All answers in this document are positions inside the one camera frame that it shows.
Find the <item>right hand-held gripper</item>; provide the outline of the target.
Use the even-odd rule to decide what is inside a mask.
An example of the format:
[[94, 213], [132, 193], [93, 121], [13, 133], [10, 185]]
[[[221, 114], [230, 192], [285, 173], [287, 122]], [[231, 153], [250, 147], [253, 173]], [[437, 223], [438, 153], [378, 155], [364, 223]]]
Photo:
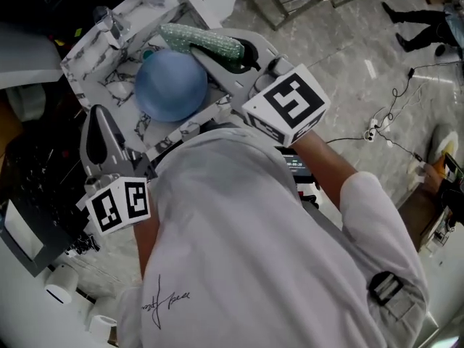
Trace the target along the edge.
[[225, 92], [244, 94], [239, 112], [248, 126], [288, 147], [323, 118], [331, 101], [303, 64], [277, 57], [276, 48], [254, 31], [214, 32], [238, 40], [243, 56], [228, 59], [205, 48], [192, 48], [191, 54]]

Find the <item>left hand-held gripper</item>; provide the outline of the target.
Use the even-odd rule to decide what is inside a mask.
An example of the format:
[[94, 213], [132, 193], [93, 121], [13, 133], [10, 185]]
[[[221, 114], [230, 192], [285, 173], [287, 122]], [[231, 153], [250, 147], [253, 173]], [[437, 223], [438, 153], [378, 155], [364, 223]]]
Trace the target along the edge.
[[[90, 158], [91, 124], [96, 114], [99, 157]], [[92, 106], [80, 137], [80, 160], [87, 175], [85, 205], [100, 236], [151, 217], [148, 182], [156, 172], [146, 154], [125, 148], [125, 139], [109, 110]]]

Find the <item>green textured sponge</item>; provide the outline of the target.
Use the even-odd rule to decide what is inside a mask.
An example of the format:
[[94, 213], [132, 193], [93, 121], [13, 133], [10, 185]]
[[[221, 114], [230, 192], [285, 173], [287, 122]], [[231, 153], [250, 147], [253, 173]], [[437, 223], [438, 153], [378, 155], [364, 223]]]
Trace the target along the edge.
[[177, 23], [161, 25], [159, 34], [174, 51], [190, 54], [197, 48], [228, 70], [243, 68], [245, 48], [235, 38]]

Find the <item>blue large plate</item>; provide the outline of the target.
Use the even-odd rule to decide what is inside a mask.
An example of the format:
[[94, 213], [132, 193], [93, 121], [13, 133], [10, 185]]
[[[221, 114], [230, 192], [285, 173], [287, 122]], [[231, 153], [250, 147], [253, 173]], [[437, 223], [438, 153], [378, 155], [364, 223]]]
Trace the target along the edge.
[[170, 123], [194, 114], [208, 90], [207, 72], [190, 54], [162, 49], [147, 57], [136, 74], [138, 108], [158, 122]]

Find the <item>person's right forearm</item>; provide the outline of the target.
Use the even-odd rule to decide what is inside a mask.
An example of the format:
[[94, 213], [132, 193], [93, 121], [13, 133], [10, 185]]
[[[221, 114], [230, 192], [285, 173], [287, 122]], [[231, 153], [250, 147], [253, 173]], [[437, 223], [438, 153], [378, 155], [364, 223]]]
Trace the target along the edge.
[[327, 197], [341, 212], [344, 184], [358, 171], [337, 154], [316, 132], [308, 131], [292, 147], [314, 175]]

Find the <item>person's left forearm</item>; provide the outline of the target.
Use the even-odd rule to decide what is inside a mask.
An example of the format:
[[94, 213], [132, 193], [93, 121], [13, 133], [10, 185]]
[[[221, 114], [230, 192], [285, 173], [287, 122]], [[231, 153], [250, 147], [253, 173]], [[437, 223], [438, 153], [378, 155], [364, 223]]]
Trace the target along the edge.
[[144, 278], [146, 266], [151, 257], [157, 235], [160, 228], [160, 221], [156, 209], [150, 205], [150, 218], [137, 223], [133, 227], [133, 232], [138, 250], [138, 261], [141, 271], [141, 278]]

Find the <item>white rounded ceramic fixture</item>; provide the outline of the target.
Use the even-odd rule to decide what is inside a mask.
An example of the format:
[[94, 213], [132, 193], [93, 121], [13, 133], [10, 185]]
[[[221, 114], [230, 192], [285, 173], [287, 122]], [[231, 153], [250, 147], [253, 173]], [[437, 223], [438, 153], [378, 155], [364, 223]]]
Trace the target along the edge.
[[23, 123], [38, 120], [44, 114], [46, 93], [40, 83], [6, 89], [8, 102]]

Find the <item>white marble sink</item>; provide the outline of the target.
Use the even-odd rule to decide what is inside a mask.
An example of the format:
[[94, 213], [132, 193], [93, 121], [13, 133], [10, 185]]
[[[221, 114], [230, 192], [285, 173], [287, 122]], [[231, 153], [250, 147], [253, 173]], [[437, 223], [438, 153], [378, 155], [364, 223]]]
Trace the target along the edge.
[[210, 80], [198, 112], [174, 123], [160, 123], [142, 112], [136, 103], [134, 84], [143, 64], [145, 48], [167, 48], [158, 27], [178, 22], [198, 28], [219, 28], [220, 22], [203, 0], [178, 0], [171, 7], [155, 9], [144, 0], [125, 0], [114, 11], [130, 23], [124, 46], [114, 50], [97, 27], [70, 50], [62, 70], [84, 109], [105, 106], [122, 131], [127, 146], [154, 159], [173, 144], [192, 137], [202, 123], [221, 122], [231, 111], [228, 96]]

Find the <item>white rectangular inset basin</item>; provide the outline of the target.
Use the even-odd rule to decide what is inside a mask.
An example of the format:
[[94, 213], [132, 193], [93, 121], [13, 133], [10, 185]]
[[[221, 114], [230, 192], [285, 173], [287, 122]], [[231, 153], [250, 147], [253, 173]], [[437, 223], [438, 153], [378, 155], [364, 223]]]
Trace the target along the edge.
[[36, 266], [36, 258], [44, 248], [44, 243], [9, 200], [3, 216], [2, 239], [13, 255], [23, 264]]

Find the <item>white ceramic basin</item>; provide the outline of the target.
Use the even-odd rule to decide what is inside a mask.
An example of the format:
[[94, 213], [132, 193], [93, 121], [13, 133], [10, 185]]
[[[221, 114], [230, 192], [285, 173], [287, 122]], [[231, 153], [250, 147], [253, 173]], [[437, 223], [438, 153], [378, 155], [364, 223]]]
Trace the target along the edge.
[[47, 37], [0, 22], [0, 89], [56, 82], [63, 75], [60, 63]]

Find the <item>chrome faucet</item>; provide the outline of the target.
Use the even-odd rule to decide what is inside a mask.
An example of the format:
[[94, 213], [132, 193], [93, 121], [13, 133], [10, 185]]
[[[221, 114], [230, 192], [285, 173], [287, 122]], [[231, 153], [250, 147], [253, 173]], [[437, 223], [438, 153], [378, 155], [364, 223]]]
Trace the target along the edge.
[[124, 46], [124, 35], [129, 33], [131, 24], [121, 16], [115, 14], [106, 6], [98, 6], [93, 11], [95, 26], [106, 37], [114, 50]]

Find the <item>white slotted dispenser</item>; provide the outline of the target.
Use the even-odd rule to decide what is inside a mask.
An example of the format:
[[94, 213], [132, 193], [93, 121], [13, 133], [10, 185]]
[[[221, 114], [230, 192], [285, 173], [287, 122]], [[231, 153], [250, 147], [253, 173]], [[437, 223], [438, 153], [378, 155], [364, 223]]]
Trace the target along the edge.
[[45, 291], [61, 305], [68, 305], [78, 287], [78, 273], [66, 264], [58, 265], [45, 283]]

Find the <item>white power strip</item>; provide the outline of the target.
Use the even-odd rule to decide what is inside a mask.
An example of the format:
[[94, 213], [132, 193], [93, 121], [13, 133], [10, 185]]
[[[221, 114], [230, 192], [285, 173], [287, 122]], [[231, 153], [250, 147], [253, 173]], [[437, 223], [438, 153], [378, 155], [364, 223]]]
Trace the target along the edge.
[[364, 140], [367, 141], [367, 142], [373, 142], [374, 138], [375, 138], [375, 136], [377, 134], [378, 128], [379, 128], [378, 120], [375, 119], [375, 118], [372, 118], [370, 120], [368, 129], [363, 134]]

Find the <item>person's white shirt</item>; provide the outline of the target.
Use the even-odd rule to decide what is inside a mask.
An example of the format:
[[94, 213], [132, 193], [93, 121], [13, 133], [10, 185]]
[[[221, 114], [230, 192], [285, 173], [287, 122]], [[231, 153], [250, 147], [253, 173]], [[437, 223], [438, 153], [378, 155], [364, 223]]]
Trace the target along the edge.
[[282, 154], [216, 128], [157, 166], [159, 231], [117, 310], [119, 348], [411, 348], [426, 277], [379, 180], [341, 192], [341, 227], [303, 205]]

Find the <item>white ceramic toilet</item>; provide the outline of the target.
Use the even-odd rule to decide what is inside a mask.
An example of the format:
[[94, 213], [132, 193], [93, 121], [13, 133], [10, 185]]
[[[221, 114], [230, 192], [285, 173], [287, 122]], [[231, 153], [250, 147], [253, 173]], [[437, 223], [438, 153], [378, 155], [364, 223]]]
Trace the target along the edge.
[[457, 131], [450, 124], [438, 124], [428, 145], [426, 158], [416, 156], [408, 166], [407, 174], [417, 173], [419, 168], [430, 164], [444, 175], [456, 173], [459, 165], [455, 161], [459, 147]]

